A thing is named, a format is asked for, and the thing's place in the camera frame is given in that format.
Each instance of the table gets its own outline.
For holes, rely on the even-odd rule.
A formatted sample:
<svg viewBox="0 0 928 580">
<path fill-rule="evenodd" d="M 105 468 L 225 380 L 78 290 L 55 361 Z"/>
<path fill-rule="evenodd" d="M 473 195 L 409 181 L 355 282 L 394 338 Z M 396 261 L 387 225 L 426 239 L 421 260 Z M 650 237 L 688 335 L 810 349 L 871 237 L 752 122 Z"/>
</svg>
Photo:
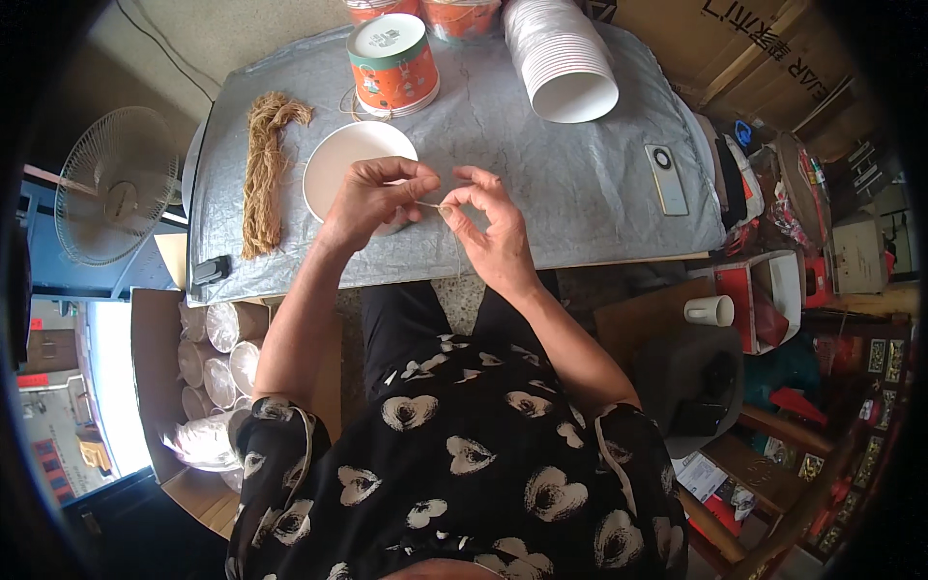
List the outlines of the table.
<svg viewBox="0 0 928 580">
<path fill-rule="evenodd" d="M 391 124 L 412 140 L 419 158 L 443 180 L 437 202 L 455 183 L 455 165 L 500 174 L 522 209 L 539 268 L 637 261 L 719 248 L 724 229 L 694 136 L 651 51 L 629 32 L 596 24 L 614 59 L 621 96 L 595 122 L 542 121 L 531 110 L 500 36 L 471 45 L 430 39 L 441 74 L 433 103 Z M 194 264 L 231 256 L 230 276 L 191 289 L 188 301 L 209 304 L 285 293 L 319 224 L 303 200 L 300 161 L 336 128 L 351 122 L 339 111 L 353 86 L 343 27 L 302 39 L 226 78 L 207 122 L 193 186 L 188 276 Z M 316 107 L 308 127 L 286 128 L 284 152 L 294 166 L 282 177 L 281 247 L 246 262 L 241 252 L 241 186 L 251 102 L 281 90 Z M 644 144 L 668 146 L 689 206 L 664 216 Z M 478 226 L 482 216 L 471 212 Z M 464 251 L 437 213 L 386 238 L 371 240 L 345 268 L 341 285 L 449 277 L 472 272 Z"/>
</svg>

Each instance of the electric fan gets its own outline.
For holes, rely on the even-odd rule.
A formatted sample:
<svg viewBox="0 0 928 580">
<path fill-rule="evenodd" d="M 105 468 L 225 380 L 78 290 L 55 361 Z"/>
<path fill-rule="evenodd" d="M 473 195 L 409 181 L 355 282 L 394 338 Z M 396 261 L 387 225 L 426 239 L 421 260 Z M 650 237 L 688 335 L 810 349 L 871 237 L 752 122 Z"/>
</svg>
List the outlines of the electric fan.
<svg viewBox="0 0 928 580">
<path fill-rule="evenodd" d="M 173 192 L 177 153 L 162 116 L 145 107 L 116 109 L 71 149 L 55 192 L 55 230 L 68 256 L 107 265 L 138 248 Z"/>
</svg>

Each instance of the twine bundle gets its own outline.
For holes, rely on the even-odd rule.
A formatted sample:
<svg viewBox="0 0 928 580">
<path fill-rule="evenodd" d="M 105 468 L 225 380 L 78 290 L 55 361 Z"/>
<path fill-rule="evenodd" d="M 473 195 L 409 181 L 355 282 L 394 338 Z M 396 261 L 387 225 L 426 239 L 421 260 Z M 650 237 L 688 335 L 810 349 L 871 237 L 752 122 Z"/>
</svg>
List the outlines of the twine bundle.
<svg viewBox="0 0 928 580">
<path fill-rule="evenodd" d="M 280 151 L 277 130 L 291 120 L 307 125 L 313 108 L 278 91 L 254 99 L 248 113 L 248 164 L 245 166 L 245 209 L 241 224 L 241 257 L 252 260 L 280 245 L 277 187 L 288 160 Z"/>
</svg>

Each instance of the red sign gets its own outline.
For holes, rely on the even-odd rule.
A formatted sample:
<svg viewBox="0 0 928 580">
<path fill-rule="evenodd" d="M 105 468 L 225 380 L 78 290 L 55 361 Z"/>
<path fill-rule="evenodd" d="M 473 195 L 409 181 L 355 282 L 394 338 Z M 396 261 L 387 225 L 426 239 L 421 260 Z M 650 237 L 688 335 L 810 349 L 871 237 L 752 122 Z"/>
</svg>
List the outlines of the red sign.
<svg viewBox="0 0 928 580">
<path fill-rule="evenodd" d="M 16 384 L 22 389 L 24 387 L 44 387 L 48 384 L 48 375 L 22 375 L 16 377 Z"/>
</svg>

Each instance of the black device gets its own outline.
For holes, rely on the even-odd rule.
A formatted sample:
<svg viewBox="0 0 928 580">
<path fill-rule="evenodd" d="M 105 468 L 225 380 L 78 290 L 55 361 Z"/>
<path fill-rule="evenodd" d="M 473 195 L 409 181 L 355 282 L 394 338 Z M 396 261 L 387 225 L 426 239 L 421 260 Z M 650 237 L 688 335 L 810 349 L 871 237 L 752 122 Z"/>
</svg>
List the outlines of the black device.
<svg viewBox="0 0 928 580">
<path fill-rule="evenodd" d="M 718 431 L 718 422 L 727 413 L 728 408 L 718 403 L 680 401 L 674 421 L 670 424 L 670 434 L 678 437 L 712 437 Z"/>
<path fill-rule="evenodd" d="M 217 280 L 228 277 L 229 275 L 229 257 L 219 256 L 211 258 L 202 264 L 193 267 L 193 284 L 202 286 L 211 284 Z"/>
</svg>

